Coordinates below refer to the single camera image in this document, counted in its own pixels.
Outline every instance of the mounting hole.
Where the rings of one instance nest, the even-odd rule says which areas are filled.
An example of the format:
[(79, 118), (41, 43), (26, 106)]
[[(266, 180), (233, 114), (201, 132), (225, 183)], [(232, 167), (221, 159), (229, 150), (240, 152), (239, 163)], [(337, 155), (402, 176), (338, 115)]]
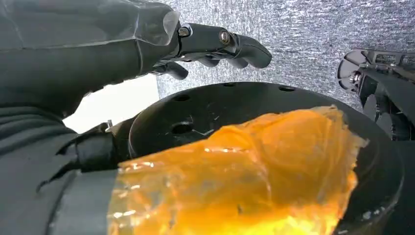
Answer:
[(224, 87), (234, 87), (234, 86), (236, 86), (236, 83), (234, 83), (234, 82), (228, 82), (228, 83), (224, 83), (223, 86)]
[(286, 87), (286, 86), (280, 86), (278, 87), (278, 89), (283, 92), (293, 92), (296, 90), (294, 87)]
[(190, 99), (190, 96), (187, 95), (187, 94), (180, 94), (180, 95), (173, 98), (173, 100), (179, 101), (179, 102), (186, 101), (186, 100), (189, 100), (189, 99)]
[(173, 125), (171, 133), (175, 135), (189, 133), (193, 130), (193, 123), (188, 121), (179, 122)]

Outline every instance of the black round plate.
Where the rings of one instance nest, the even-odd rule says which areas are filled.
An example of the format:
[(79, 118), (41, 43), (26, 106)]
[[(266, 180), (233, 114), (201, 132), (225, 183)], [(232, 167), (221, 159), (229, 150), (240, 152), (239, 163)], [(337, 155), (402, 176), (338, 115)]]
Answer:
[(397, 202), (402, 161), (391, 140), (373, 121), (346, 104), (322, 94), (271, 83), (224, 83), (168, 96), (141, 112), (130, 130), (135, 156), (159, 152), (207, 138), (220, 127), (246, 122), (266, 113), (336, 105), (349, 128), (369, 145), (360, 151), (355, 169), (359, 185), (337, 233), (368, 231), (387, 217)]

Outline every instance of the white surface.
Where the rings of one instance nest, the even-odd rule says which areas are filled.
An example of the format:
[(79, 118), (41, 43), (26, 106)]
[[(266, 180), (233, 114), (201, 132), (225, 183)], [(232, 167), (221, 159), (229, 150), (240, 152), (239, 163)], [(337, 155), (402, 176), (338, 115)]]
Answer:
[(64, 120), (67, 127), (83, 133), (103, 122), (116, 125), (159, 100), (156, 77), (146, 75), (109, 85), (86, 96), (76, 112)]

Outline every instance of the hole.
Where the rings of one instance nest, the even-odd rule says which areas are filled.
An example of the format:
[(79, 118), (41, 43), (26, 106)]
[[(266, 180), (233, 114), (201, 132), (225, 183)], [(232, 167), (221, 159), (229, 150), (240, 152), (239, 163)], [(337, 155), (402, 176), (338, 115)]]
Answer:
[(376, 63), (381, 63), (381, 64), (395, 63), (395, 56), (394, 55), (388, 55), (388, 54), (379, 54), (379, 55), (376, 56), (375, 62)]
[(296, 89), (294, 87), (285, 87), (285, 86), (282, 86), (282, 87), (279, 87), (279, 90), (280, 91), (283, 91), (283, 92), (293, 92)]
[(175, 135), (185, 134), (193, 130), (193, 123), (188, 121), (179, 122), (173, 125), (171, 133)]
[(402, 59), (402, 66), (407, 70), (415, 70), (415, 57), (405, 55)]
[(228, 82), (228, 83), (223, 84), (224, 87), (234, 87), (235, 85), (236, 85), (236, 83), (234, 83), (234, 82)]
[(180, 95), (173, 98), (173, 100), (179, 101), (179, 102), (180, 101), (186, 101), (186, 100), (189, 100), (189, 99), (190, 99), (190, 96), (188, 96), (186, 94), (180, 94)]

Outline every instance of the robotic mechanism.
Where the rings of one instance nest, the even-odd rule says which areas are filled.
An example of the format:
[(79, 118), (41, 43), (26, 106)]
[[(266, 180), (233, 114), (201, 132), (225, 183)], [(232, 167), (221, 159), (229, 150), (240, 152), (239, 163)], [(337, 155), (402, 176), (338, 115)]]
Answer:
[[(214, 67), (225, 59), (241, 69), (247, 65), (264, 68), (272, 59), (269, 51), (255, 39), (228, 32), (222, 27), (180, 24), (178, 15), (161, 3), (70, 2), (49, 8), (13, 2), (16, 14), (10, 18), (14, 19), (13, 27), (20, 30), (20, 41), (17, 41), (23, 47), (12, 45), (16, 40), (8, 40), (5, 38), (8, 34), (5, 34), (3, 38), (8, 44), (3, 42), (5, 46), (1, 49), (6, 52), (0, 56), (0, 63), (7, 64), (8, 75), (17, 83), (26, 75), (20, 65), (25, 65), (34, 77), (49, 79), (50, 84), (59, 77), (57, 87), (65, 89), (54, 94), (61, 99), (51, 102), (48, 109), (61, 112), (63, 118), (76, 109), (71, 106), (73, 97), (80, 101), (87, 92), (99, 90), (109, 83), (147, 73), (184, 79), (188, 72), (176, 63), (178, 61), (199, 61)], [(76, 2), (82, 2), (83, 11), (74, 11)], [(19, 10), (27, 8), (37, 14), (18, 14)], [(58, 13), (37, 18), (44, 20), (43, 26), (49, 27), (56, 37), (36, 34), (31, 21), (26, 19), (25, 24), (20, 21), (21, 16), (38, 17), (43, 10)], [(75, 20), (48, 18), (56, 15), (75, 15)], [(160, 22), (160, 16), (165, 16), (162, 24), (143, 23)], [(78, 23), (78, 19), (88, 19), (81, 23), (93, 22), (93, 26), (85, 30), (88, 33), (77, 32), (76, 37), (70, 37), (74, 35), (70, 30), (80, 27), (71, 25)], [(63, 24), (69, 34), (54, 31), (61, 29)], [(415, 177), (412, 171), (415, 161), (411, 156), (415, 152), (414, 59), (415, 53), (373, 50), (353, 50), (344, 57), (338, 70), (339, 84), (359, 95), (364, 114), (338, 100), (295, 87), (224, 83), (170, 95), (132, 119), (113, 127), (100, 125), (84, 135), (111, 131), (121, 160), (126, 160), (130, 156), (140, 157), (205, 139), (224, 125), (243, 123), (265, 113), (336, 105), (345, 113), (351, 131), (368, 139), (369, 145), (358, 156), (355, 170), (359, 185), (335, 234), (408, 234), (414, 230), (410, 220), (415, 208), (411, 206), (411, 196), (415, 195), (411, 189)], [(67, 85), (67, 81), (74, 79), (79, 79), (80, 87), (76, 89)], [(46, 94), (50, 88), (41, 85), (38, 91)], [(94, 166), (105, 164), (99, 159), (94, 163)], [(65, 190), (64, 200), (52, 218), (53, 228), (49, 234), (106, 233), (105, 214), (116, 170), (102, 171), (91, 167), (85, 171), (88, 173), (78, 175)]]

